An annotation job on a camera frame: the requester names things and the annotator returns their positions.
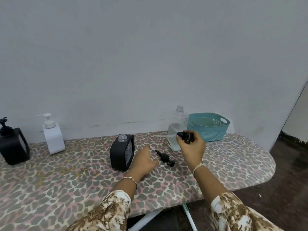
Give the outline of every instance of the clear plastic bottle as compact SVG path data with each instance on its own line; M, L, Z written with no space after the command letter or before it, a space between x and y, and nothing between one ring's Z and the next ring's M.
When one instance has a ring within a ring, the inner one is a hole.
M176 141L176 133L187 129L188 118L188 114L184 113L183 105L178 105L176 111L170 117L168 143L174 151L179 151L181 149Z

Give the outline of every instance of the brown and white printed sleeve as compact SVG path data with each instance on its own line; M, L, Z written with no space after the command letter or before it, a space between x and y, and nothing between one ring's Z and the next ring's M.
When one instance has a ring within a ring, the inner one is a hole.
M123 190L112 191L102 203L70 225L66 231L126 230L131 199Z
M231 192L212 201L210 218L215 231L283 231Z

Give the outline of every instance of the floor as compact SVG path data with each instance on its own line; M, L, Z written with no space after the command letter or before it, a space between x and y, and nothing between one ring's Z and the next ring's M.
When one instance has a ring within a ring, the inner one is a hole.
M270 153L276 162L272 179L234 193L284 231L307 230L308 149L279 137ZM191 202L188 208L198 230L213 231L205 200ZM176 216L180 231L191 230L181 206L168 212Z

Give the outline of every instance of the black soap dispenser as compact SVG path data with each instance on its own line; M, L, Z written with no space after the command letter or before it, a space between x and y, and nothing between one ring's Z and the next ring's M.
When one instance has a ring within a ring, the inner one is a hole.
M0 153L5 161L10 164L18 164L30 159L30 150L27 141L20 128L6 126L7 118L0 119Z

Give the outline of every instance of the bracelet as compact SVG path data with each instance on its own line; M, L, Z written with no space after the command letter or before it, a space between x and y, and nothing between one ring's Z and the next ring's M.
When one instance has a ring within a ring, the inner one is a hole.
M135 179L133 179L132 177L122 177L122 178L120 179L120 181L121 181L123 178L128 178L128 179L130 179L130 180L133 180L133 181L136 183L136 188L138 187L138 182L137 182Z
M205 164L203 164L202 162L199 162L199 164L195 167L195 169L194 169L193 172L192 172L193 176L195 175L195 170L196 170L197 168L199 168L200 166L205 166Z

